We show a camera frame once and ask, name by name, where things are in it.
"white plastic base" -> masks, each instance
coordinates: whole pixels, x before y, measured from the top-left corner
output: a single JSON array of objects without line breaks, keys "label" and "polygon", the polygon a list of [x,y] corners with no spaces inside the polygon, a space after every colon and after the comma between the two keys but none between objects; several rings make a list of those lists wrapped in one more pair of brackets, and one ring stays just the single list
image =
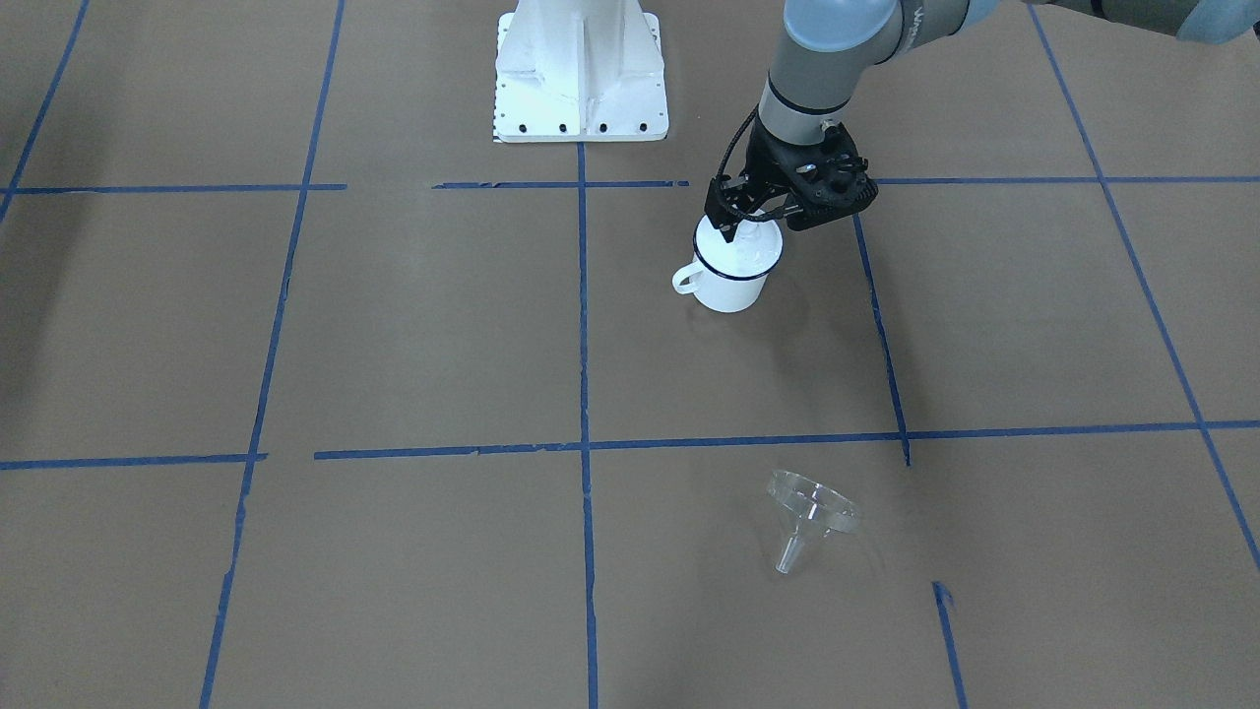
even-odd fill
[{"label": "white plastic base", "polygon": [[[503,142],[644,141],[669,131],[660,21],[636,1],[607,1],[597,11],[621,18],[583,19],[539,26],[546,13],[530,8],[499,18],[494,89],[494,137]],[[635,23],[641,14],[643,21]],[[513,48],[504,42],[513,34]],[[556,47],[557,43],[568,47]]]}]

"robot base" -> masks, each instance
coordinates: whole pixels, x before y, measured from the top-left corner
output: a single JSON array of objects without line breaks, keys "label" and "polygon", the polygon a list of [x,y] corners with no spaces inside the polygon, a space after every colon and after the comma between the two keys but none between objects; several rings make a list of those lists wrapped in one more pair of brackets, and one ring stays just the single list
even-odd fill
[{"label": "robot base", "polygon": [[[581,5],[586,15],[573,11]],[[638,1],[522,0],[499,19],[498,48],[496,141],[646,141],[669,131],[660,21]]]}]

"clear plastic funnel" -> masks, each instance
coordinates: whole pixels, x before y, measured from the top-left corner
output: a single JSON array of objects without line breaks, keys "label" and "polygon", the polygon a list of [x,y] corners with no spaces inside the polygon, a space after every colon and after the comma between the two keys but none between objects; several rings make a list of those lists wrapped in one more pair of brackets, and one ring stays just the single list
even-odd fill
[{"label": "clear plastic funnel", "polygon": [[782,552],[775,564],[780,574],[791,573],[808,552],[832,534],[852,534],[858,529],[858,509],[853,502],[804,476],[775,471],[766,492],[780,505]]}]

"white mug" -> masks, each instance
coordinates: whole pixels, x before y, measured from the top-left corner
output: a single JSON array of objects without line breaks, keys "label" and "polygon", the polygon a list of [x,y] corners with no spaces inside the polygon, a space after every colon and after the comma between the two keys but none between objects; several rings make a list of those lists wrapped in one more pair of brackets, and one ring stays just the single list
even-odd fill
[{"label": "white mug", "polygon": [[701,217],[693,244],[692,262],[674,272],[674,290],[718,312],[738,312],[756,302],[782,254],[782,234],[774,222],[740,222],[727,243],[708,217]]}]

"mug handle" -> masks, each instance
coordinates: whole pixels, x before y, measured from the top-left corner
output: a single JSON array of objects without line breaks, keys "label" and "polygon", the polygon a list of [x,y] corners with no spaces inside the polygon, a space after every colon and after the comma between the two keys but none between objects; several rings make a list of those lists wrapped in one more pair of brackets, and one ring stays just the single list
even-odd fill
[{"label": "mug handle", "polygon": [[683,281],[687,278],[696,277],[703,269],[704,269],[704,263],[701,263],[699,261],[692,261],[690,263],[687,263],[682,268],[678,268],[678,271],[674,272],[674,290],[677,290],[680,295],[687,295],[699,290],[701,286],[694,280],[685,283]]}]

